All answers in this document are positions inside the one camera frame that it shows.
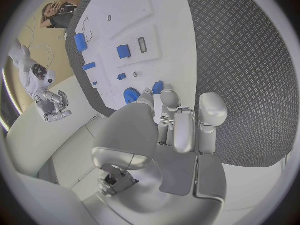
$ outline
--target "dark hair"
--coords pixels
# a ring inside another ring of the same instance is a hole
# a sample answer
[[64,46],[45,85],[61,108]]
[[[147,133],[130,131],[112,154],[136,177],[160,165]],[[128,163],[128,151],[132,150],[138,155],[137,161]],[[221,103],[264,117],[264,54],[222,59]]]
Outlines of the dark hair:
[[51,5],[52,3],[48,3],[43,9],[42,9],[42,11],[41,11],[41,15],[43,16],[43,17],[45,17],[45,12],[46,12],[46,9],[47,9],[47,7],[49,6],[49,5]]

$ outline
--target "person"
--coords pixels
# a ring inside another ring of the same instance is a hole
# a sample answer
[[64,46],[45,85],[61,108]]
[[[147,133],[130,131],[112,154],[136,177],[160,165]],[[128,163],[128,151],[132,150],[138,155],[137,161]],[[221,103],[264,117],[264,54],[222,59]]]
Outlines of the person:
[[68,28],[81,0],[57,0],[47,4],[41,11],[40,28]]

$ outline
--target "humanoid robot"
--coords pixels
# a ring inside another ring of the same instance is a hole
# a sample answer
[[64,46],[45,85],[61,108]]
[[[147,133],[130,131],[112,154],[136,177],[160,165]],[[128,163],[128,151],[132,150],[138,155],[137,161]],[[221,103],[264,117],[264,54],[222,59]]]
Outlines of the humanoid robot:
[[19,70],[20,81],[26,92],[35,100],[37,112],[45,122],[54,122],[70,116],[71,111],[63,110],[69,105],[67,95],[48,91],[55,80],[55,72],[48,70],[31,59],[29,49],[17,40],[8,55]]
[[146,88],[95,137],[92,161],[104,171],[98,197],[129,224],[212,225],[227,193],[223,165],[214,154],[216,127],[225,122],[227,107],[214,92],[200,97],[196,146],[194,110],[181,106],[170,84],[161,101],[159,125],[153,93]]

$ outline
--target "blue gear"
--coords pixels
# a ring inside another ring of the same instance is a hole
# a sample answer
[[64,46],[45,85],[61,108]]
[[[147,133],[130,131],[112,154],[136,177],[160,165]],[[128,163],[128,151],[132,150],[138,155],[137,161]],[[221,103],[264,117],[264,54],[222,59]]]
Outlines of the blue gear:
[[127,88],[124,91],[124,99],[126,104],[131,104],[133,102],[136,102],[140,96],[141,93],[133,87]]

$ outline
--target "blue object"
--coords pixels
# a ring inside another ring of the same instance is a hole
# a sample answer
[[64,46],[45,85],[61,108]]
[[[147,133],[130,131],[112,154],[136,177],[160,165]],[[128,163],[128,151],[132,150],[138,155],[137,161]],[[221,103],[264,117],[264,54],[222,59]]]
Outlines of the blue object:
[[88,45],[86,43],[85,35],[83,33],[78,33],[75,35],[75,42],[77,45],[77,49],[80,53],[88,49]]
[[164,90],[164,82],[163,81],[156,82],[152,88],[152,91],[154,94],[161,94],[162,90]]
[[121,74],[119,74],[118,76],[117,76],[117,78],[116,79],[118,79],[118,80],[123,80],[123,79],[125,79],[126,78],[126,74],[125,73],[121,73]]
[[124,99],[125,99],[126,104],[131,104],[131,103],[136,102],[140,96],[141,96],[141,93],[133,87],[127,88],[124,91]]
[[96,63],[94,63],[94,62],[91,62],[91,63],[88,63],[88,64],[82,66],[84,71],[95,68],[95,67],[96,67]]
[[128,45],[121,45],[116,48],[117,53],[119,54],[120,59],[130,58],[131,53]]

